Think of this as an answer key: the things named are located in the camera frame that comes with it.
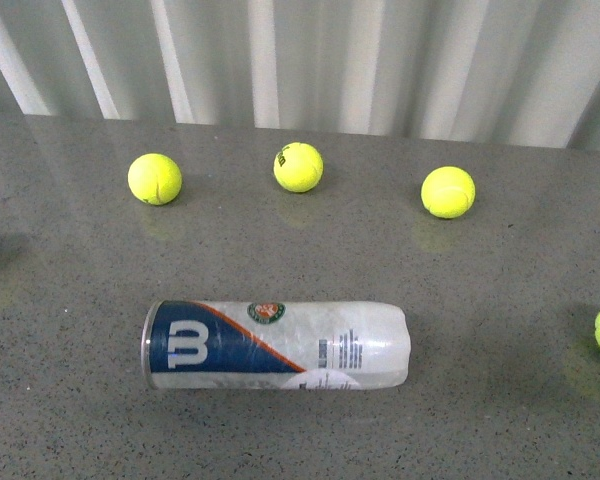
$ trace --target speckled surface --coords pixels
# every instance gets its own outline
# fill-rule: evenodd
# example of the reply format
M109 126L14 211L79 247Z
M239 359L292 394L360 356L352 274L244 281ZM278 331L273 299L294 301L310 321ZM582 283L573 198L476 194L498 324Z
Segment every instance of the speckled surface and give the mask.
M277 150L325 176L292 195ZM127 189L181 166L166 207ZM423 211L435 167L473 209ZM158 299L400 306L407 382L373 392L152 391ZM600 154L0 115L0 478L600 479Z

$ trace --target metal rim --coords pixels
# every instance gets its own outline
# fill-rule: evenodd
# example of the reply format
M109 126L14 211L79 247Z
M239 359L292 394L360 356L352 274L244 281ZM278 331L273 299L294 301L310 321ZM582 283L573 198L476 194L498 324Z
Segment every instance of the metal rim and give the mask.
M153 382L151 377L151 365L149 362L149 355L151 352L151 348L149 347L149 343L151 342L151 332L153 330L153 321L156 318L156 312L160 305L162 305L163 301L159 300L154 302L147 313L147 318L144 321L144 328L142 329L142 341L140 343L140 366L142 368L142 374L144 375L147 384L153 388L157 389L158 387Z

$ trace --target white wall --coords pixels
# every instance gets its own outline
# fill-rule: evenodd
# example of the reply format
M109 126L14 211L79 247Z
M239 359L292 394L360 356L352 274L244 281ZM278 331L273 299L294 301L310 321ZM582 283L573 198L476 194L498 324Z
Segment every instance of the white wall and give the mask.
M600 0L0 0L0 111L600 150Z

